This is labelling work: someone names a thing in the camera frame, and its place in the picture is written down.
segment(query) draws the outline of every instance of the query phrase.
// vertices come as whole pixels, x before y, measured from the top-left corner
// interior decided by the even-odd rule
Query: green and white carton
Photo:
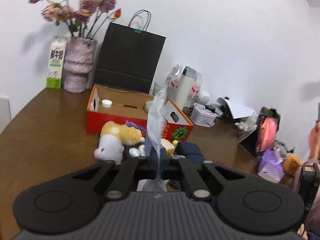
[[[56,36],[51,44],[47,74],[47,88],[61,88],[62,69],[67,43],[67,38]]]

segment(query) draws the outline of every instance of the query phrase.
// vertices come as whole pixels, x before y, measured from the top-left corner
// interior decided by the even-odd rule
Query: red box
[[[112,106],[103,107],[101,104],[103,99],[111,100]],[[147,128],[148,114],[144,111],[144,105],[152,100],[153,96],[147,94],[94,85],[87,106],[86,132],[100,133],[103,125],[108,121],[119,124],[130,121]],[[185,141],[188,138],[193,124],[170,99],[164,106],[164,118],[167,122],[162,138],[169,141],[175,139]]]

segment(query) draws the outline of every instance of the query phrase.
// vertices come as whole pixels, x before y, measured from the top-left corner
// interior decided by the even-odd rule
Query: yellow and white plush
[[[116,164],[120,164],[124,145],[132,146],[143,140],[139,129],[109,121],[102,127],[99,147],[94,151],[94,157],[103,161],[114,160]]]

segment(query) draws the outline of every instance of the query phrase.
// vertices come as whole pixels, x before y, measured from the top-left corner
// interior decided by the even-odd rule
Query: silver screw
[[[108,198],[120,198],[121,196],[122,196],[122,193],[118,190],[111,190],[107,194]]]
[[[205,198],[210,196],[210,192],[205,189],[198,189],[193,193],[193,195],[199,198]]]

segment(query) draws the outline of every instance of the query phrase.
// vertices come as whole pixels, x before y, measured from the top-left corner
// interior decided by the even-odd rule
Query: purple package
[[[280,156],[268,149],[264,152],[259,167],[258,167],[258,176],[278,183],[284,176],[283,168],[281,165],[282,159]]]

